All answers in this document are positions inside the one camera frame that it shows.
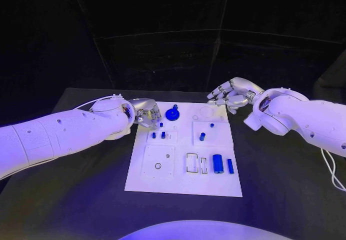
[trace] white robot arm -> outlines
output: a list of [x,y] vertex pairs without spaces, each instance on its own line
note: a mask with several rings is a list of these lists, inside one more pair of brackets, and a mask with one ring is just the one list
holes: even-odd
[[[96,103],[90,111],[78,109],[91,102]],[[122,95],[113,95],[91,102],[0,128],[0,179],[104,140],[120,139],[130,133],[133,123],[156,129],[162,114],[153,99],[127,101]]]
[[244,120],[259,130],[261,126],[277,135],[290,130],[305,140],[346,157],[346,105],[323,100],[309,100],[292,89],[273,88],[264,91],[250,80],[235,77],[208,95],[211,105],[227,105],[237,114],[240,107],[253,104],[253,113]]

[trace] dark background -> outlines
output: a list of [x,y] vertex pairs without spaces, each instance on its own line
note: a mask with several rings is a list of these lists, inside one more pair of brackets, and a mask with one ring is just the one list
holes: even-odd
[[18,0],[0,13],[2,126],[68,87],[210,92],[244,77],[313,98],[345,50],[345,0]]

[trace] white board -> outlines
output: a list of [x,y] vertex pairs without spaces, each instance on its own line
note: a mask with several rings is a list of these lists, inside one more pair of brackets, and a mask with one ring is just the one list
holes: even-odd
[[[181,117],[169,121],[165,114],[175,104]],[[124,190],[243,197],[225,106],[161,101],[158,105],[163,127],[153,131],[139,125]],[[221,174],[214,171],[215,154],[222,155]],[[230,172],[228,159],[233,161],[234,174]]]

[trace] table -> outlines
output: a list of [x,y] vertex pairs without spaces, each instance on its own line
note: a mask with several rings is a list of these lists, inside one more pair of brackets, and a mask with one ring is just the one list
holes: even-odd
[[[54,112],[103,96],[207,102],[207,93],[68,88]],[[251,106],[228,115],[244,197],[124,191],[132,134],[19,172],[0,195],[2,239],[119,239],[155,224],[215,220],[293,239],[346,238],[346,193],[331,181],[321,149],[244,124]],[[335,156],[346,183],[346,161]]]

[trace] robotic hand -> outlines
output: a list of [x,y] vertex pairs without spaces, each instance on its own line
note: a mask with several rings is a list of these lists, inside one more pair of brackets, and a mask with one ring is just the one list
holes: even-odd
[[[90,111],[78,109],[93,102]],[[74,110],[0,127],[0,180],[104,140],[120,139],[130,134],[133,123],[156,129],[161,120],[156,100],[136,98],[127,101],[122,95],[113,95]]]
[[310,144],[346,157],[346,105],[309,100],[290,88],[264,91],[241,77],[227,81],[208,98],[215,98],[208,104],[227,105],[233,114],[240,107],[253,105],[253,113],[244,120],[253,130],[264,126],[280,136],[295,130]]

